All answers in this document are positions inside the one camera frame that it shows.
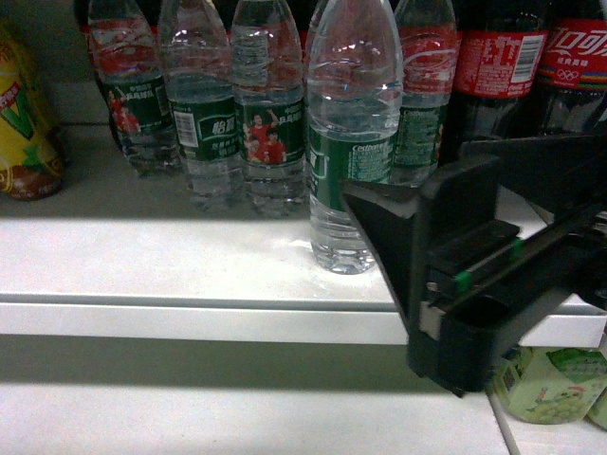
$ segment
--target shelf surface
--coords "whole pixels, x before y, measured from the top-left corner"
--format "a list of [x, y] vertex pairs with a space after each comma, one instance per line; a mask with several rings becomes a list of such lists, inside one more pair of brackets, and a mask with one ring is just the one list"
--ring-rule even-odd
[[[316, 265], [306, 206], [281, 220], [246, 203], [204, 213], [182, 175], [137, 178], [106, 127], [70, 127], [67, 139], [73, 164], [60, 193], [0, 198], [0, 333], [406, 343], [377, 268], [341, 276]], [[545, 227], [510, 191], [498, 217], [525, 238]], [[538, 333], [552, 345], [590, 323], [570, 338], [596, 345], [601, 322], [594, 307], [566, 304]]]
[[457, 398], [418, 378], [405, 355], [0, 336], [0, 453], [508, 454], [483, 393]]

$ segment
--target green packaged drink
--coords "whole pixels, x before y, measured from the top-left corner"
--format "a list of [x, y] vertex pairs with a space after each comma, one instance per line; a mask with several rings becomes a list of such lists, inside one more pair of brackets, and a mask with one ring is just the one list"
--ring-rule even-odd
[[526, 422], [575, 422], [607, 387], [607, 360], [598, 350], [519, 348], [492, 382], [506, 409]]

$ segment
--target yellow can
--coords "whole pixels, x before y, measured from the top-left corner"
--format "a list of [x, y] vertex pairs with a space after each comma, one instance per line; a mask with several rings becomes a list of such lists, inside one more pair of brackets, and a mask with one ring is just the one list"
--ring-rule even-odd
[[26, 87], [13, 49], [0, 36], [0, 191], [24, 201], [57, 192], [64, 170]]

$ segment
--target green label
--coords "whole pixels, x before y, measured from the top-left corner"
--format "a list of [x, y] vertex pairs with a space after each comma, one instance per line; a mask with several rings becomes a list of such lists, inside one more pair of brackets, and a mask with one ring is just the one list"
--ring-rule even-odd
[[207, 103], [171, 101], [181, 155], [211, 161], [236, 154], [234, 98]]
[[33, 138], [32, 123], [35, 124], [36, 120], [29, 106], [28, 94], [17, 81], [0, 96], [0, 117], [25, 139]]
[[104, 85], [116, 128], [128, 134], [153, 133], [171, 125], [171, 108], [161, 77], [147, 82]]
[[566, 348], [546, 356], [557, 370], [576, 384], [607, 374], [607, 360], [597, 351]]
[[417, 168], [438, 160], [447, 105], [429, 109], [400, 109], [395, 166]]
[[247, 105], [236, 103], [238, 143], [248, 162], [283, 164], [304, 155], [304, 103]]
[[349, 142], [322, 136], [308, 129], [310, 184], [324, 205], [344, 211], [340, 181], [387, 183], [394, 157], [395, 135], [369, 142]]

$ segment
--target dark soda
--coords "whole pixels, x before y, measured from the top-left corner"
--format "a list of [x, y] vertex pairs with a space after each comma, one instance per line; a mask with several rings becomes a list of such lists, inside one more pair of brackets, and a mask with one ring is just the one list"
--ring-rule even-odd
[[456, 3], [464, 36], [441, 164], [456, 160], [464, 141], [512, 136], [549, 30], [549, 0]]
[[527, 136], [604, 134], [607, 21], [601, 2], [562, 2], [557, 14], [526, 102], [523, 131]]

